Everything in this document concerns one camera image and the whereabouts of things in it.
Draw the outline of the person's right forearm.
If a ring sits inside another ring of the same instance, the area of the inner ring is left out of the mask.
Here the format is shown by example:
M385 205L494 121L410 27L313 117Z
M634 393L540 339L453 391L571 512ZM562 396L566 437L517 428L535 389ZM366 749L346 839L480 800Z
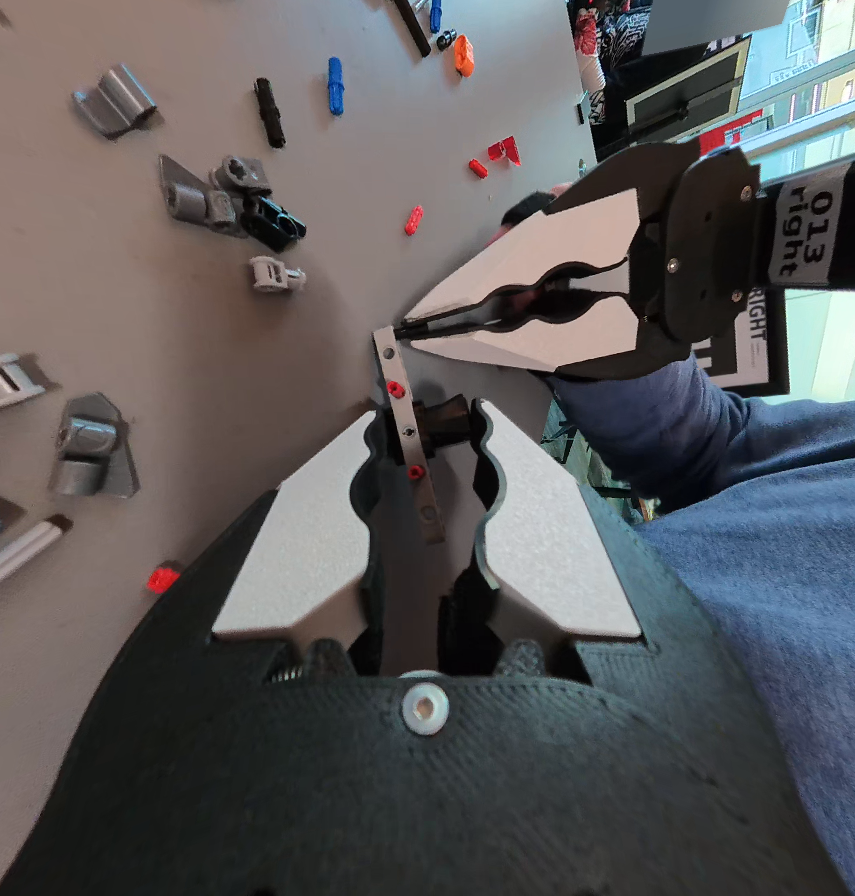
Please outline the person's right forearm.
M666 511L713 499L855 505L855 401L741 398L693 357L631 380L547 383L615 478Z

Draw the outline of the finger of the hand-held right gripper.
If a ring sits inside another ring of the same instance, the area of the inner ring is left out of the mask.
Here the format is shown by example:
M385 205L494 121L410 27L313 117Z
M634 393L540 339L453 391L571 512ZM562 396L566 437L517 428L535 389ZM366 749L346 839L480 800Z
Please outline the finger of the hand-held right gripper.
M438 283L402 321L404 331L515 331L540 324L592 323L603 330L637 330L626 302L628 251L639 226L630 189L557 212L538 211L486 246ZM542 291L549 280L573 278L600 298L581 310L568 298L561 310L521 309L512 296Z
M451 360L552 373L569 364L636 349L639 318L623 297L602 298L582 316L560 323L532 319L516 330L420 340L420 351Z

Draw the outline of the person's blue clothing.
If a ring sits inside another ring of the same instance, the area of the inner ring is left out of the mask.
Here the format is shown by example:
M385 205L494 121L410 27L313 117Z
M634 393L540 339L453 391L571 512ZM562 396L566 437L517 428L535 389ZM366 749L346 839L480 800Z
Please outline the person's blue clothing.
M760 476L642 534L725 633L766 703L820 838L855 893L855 461Z

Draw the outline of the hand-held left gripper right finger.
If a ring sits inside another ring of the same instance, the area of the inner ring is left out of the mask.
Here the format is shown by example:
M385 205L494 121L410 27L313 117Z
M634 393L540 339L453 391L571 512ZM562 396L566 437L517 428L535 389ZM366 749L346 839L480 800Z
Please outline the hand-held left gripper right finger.
M463 672L519 641L552 673L580 646L643 648L643 627L575 478L488 400L471 406L482 514L463 573Z

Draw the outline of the long light grey lego beam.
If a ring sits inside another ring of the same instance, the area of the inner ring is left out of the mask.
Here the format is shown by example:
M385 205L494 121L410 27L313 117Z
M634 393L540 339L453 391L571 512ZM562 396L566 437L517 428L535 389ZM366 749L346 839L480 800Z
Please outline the long light grey lego beam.
M418 435L417 423L412 409L412 402L414 401L413 391L393 327L388 325L374 330L373 342L384 382L392 379L400 382L407 389L407 396L403 399L392 399L387 394L386 389L385 392L389 398L392 424L399 442L403 467L406 470L409 464L422 463L428 468L428 476L422 482L413 484L408 480L411 486L414 507L418 514L422 537L425 543L429 545L441 544L445 541L444 520L437 504L428 459L426 459L422 450L420 436Z

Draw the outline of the small light grey lego connector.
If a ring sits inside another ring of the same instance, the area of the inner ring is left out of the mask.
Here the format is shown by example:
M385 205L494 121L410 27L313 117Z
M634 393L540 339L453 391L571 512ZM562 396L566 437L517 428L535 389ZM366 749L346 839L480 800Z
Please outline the small light grey lego connector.
M308 276L299 268L288 267L280 259L257 255L248 261L252 288L264 295L289 295L301 291Z

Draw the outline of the grey double lego connector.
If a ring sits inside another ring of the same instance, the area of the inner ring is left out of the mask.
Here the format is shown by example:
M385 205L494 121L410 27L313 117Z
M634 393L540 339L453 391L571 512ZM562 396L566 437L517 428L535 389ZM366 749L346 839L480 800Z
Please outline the grey double lego connector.
M108 67L95 84L71 93L78 117L108 141L144 129L160 114L158 103L124 63Z

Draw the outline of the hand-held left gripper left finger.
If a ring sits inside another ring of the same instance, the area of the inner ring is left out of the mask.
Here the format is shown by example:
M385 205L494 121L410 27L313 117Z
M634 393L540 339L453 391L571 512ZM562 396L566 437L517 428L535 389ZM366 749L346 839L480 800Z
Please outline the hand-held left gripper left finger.
M368 409L284 479L217 615L223 642L332 640L359 673L382 661L382 413Z

